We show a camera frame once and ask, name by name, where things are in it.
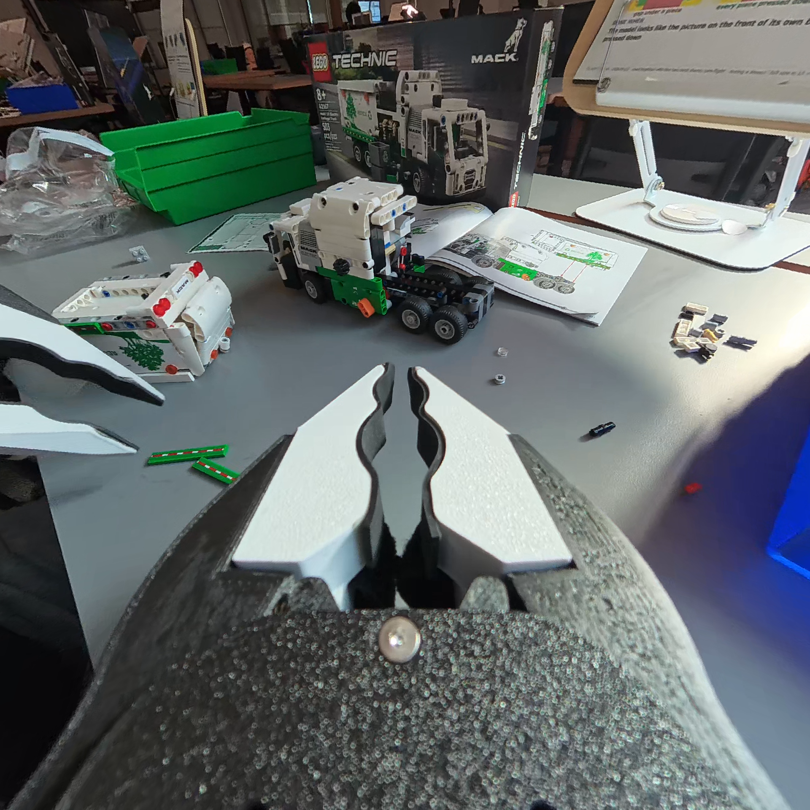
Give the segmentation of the small blue storage crate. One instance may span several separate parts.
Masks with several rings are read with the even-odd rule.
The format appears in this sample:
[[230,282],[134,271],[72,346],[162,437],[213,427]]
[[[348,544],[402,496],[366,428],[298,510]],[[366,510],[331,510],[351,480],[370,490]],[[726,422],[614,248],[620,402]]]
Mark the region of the small blue storage crate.
[[8,86],[5,96],[23,115],[60,113],[80,108],[74,92],[66,84]]

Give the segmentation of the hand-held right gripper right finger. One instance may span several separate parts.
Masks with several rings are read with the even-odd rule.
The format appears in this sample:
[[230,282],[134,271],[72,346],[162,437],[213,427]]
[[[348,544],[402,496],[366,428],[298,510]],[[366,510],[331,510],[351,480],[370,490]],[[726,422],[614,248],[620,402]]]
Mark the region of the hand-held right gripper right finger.
[[408,389],[427,467],[407,544],[408,607],[528,612],[514,578],[573,558],[524,442],[423,367],[408,370]]

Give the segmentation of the white green lego truck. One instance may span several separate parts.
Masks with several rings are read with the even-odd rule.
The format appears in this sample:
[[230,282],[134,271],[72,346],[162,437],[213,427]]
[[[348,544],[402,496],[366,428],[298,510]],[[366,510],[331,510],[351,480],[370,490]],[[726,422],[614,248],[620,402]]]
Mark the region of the white green lego truck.
[[495,287],[414,250],[417,204],[399,184],[353,177],[291,205],[264,240],[285,288],[365,318],[394,311],[408,333],[450,346],[481,323]]

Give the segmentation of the white document stand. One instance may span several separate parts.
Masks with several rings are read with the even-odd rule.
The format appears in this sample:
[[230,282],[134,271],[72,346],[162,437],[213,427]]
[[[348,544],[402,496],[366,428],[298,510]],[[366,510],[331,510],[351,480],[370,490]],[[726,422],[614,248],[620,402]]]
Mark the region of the white document stand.
[[732,270],[762,270],[808,250],[808,220],[787,214],[808,156],[807,135],[786,139],[787,164],[777,198],[763,209],[665,189],[651,124],[631,119],[629,135],[642,186],[577,208],[577,217]]

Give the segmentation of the green striped lego tile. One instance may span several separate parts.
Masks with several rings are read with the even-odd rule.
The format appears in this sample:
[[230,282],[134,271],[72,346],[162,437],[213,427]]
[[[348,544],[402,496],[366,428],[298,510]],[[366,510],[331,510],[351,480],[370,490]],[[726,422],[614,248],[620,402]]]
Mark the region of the green striped lego tile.
[[195,463],[200,459],[222,459],[227,456],[228,451],[229,445],[222,442],[180,450],[156,451],[147,457],[145,464],[147,467],[158,467],[181,462]]
[[233,471],[210,458],[196,460],[191,469],[226,485],[235,483],[240,478],[239,472]]

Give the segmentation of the white lego container body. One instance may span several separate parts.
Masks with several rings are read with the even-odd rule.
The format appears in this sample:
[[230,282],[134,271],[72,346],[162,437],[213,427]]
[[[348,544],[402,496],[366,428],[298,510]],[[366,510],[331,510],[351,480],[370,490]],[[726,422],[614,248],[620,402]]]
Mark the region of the white lego container body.
[[98,279],[52,316],[153,384],[193,382],[230,348],[232,295],[199,261],[161,275]]

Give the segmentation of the clear plastic bags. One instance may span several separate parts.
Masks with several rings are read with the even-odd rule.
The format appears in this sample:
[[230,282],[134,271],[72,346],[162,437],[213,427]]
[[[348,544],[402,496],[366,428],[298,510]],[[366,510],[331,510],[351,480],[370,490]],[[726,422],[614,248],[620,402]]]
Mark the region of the clear plastic bags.
[[53,254],[131,232],[138,203],[122,188],[116,158],[88,133],[25,127],[2,158],[1,248]]

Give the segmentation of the pile of small lego pieces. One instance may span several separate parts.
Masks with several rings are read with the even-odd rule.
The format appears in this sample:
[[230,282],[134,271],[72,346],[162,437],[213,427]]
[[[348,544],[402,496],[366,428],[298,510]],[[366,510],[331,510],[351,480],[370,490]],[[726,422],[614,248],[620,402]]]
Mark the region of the pile of small lego pieces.
[[722,347],[748,352],[757,346],[756,339],[732,333],[728,323],[726,314],[689,301],[680,308],[670,345],[679,356],[692,357],[701,364],[711,362]]

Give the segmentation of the wooden clipboard with paper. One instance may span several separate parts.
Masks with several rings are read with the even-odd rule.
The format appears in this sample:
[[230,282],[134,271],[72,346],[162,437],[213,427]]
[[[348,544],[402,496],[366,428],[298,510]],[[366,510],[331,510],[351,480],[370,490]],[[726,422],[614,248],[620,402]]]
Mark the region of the wooden clipboard with paper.
[[595,2],[563,88],[584,114],[808,135],[809,2]]

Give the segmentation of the white roll-up banner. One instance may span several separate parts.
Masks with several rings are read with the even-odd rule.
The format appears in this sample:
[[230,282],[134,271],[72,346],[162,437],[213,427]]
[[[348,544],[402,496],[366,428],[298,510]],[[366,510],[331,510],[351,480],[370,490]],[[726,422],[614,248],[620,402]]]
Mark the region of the white roll-up banner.
[[160,26],[177,118],[208,116],[194,27],[183,1],[161,1]]

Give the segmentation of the lego sticker sheet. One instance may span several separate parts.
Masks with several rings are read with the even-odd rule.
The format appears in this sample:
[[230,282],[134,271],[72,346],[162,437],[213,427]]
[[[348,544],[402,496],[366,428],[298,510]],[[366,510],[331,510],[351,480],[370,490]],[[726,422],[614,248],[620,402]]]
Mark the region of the lego sticker sheet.
[[282,216],[281,211],[235,214],[209,233],[188,253],[267,252],[265,235],[269,232],[270,224]]

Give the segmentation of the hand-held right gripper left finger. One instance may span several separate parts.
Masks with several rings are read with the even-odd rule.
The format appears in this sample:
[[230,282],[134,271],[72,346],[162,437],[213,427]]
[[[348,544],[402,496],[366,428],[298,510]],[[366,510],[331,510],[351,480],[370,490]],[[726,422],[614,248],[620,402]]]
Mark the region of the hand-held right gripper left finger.
[[379,558],[373,460],[386,443],[394,374],[390,363],[374,366],[297,429],[241,532],[234,566],[320,579],[339,609],[351,609],[351,581]]

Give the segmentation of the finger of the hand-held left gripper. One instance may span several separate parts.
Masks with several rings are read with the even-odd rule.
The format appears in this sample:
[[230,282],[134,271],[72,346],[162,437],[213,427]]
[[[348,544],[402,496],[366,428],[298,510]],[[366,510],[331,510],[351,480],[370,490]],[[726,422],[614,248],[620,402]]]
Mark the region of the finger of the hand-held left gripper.
[[1,403],[1,453],[136,454],[138,446],[92,424],[54,420],[20,402]]
[[165,396],[149,382],[3,286],[1,359],[31,362],[61,378],[91,382],[111,393],[158,407],[165,402]]

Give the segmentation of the lego truck set box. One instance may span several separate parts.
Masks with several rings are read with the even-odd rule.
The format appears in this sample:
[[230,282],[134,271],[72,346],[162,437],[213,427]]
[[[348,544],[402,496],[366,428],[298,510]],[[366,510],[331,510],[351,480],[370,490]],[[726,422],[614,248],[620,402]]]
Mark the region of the lego truck set box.
[[528,204],[561,7],[306,37],[329,176]]

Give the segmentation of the lego instruction booklet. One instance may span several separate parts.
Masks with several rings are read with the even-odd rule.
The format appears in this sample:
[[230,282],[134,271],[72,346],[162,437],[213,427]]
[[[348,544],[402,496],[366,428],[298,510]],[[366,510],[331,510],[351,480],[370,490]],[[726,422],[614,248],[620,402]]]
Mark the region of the lego instruction booklet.
[[539,306],[599,326],[647,248],[590,233],[527,208],[417,204],[414,252],[429,264],[488,279]]

